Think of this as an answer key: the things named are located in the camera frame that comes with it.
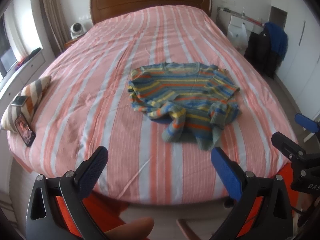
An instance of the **white wardrobe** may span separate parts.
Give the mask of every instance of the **white wardrobe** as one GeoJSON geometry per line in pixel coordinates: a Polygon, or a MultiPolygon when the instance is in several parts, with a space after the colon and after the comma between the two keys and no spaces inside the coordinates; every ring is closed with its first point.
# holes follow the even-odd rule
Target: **white wardrobe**
{"type": "Polygon", "coordinates": [[[320,114],[320,26],[303,0],[271,0],[288,12],[288,51],[276,75],[305,116],[320,114]]]}

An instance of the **wooden nightstand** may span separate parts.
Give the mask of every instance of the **wooden nightstand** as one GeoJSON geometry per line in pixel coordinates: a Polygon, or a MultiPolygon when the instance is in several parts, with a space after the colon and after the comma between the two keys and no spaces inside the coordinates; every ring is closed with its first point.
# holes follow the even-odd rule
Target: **wooden nightstand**
{"type": "Polygon", "coordinates": [[[73,40],[70,40],[70,41],[66,42],[66,43],[64,44],[64,48],[67,49],[67,48],[71,47],[72,44],[76,43],[76,42],[77,42],[79,39],[81,39],[83,36],[84,36],[84,34],[81,35],[81,36],[78,37],[78,38],[75,38],[75,39],[73,39],[73,40]]]}

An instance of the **striped sweater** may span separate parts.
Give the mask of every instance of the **striped sweater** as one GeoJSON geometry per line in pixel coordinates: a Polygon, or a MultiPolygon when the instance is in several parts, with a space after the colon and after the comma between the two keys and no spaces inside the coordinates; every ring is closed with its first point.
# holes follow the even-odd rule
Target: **striped sweater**
{"type": "Polygon", "coordinates": [[[211,150],[240,113],[238,90],[226,70],[199,62],[140,67],[131,71],[128,86],[135,111],[170,120],[162,133],[165,142],[197,142],[203,150],[211,150]]]}

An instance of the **wardrobe handle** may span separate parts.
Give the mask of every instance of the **wardrobe handle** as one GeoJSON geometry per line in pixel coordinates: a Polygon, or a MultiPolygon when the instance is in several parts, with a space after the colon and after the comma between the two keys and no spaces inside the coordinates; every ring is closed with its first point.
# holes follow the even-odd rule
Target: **wardrobe handle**
{"type": "Polygon", "coordinates": [[[304,27],[306,27],[306,21],[304,21],[304,23],[303,23],[303,29],[302,29],[301,38],[300,38],[300,41],[299,41],[299,46],[300,46],[301,41],[302,41],[302,37],[303,37],[303,33],[304,33],[304,27]]]}

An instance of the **neckline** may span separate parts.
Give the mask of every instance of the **neckline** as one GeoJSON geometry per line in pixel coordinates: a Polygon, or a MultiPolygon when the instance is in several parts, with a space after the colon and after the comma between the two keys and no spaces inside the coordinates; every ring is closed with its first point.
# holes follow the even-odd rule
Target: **neckline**
{"type": "MultiPolygon", "coordinates": [[[[175,62],[171,62],[171,63],[163,62],[163,63],[161,63],[162,70],[163,70],[165,73],[167,73],[167,74],[179,75],[179,74],[173,73],[173,72],[171,72],[170,70],[167,69],[167,65],[169,65],[169,64],[179,64],[179,63],[175,63],[175,62]]],[[[199,62],[194,62],[194,63],[181,63],[181,64],[185,64],[185,65],[195,64],[195,65],[196,65],[196,69],[195,69],[193,72],[184,72],[184,75],[186,75],[186,76],[194,75],[194,74],[198,73],[199,70],[200,70],[200,64],[199,64],[199,62]]]]}

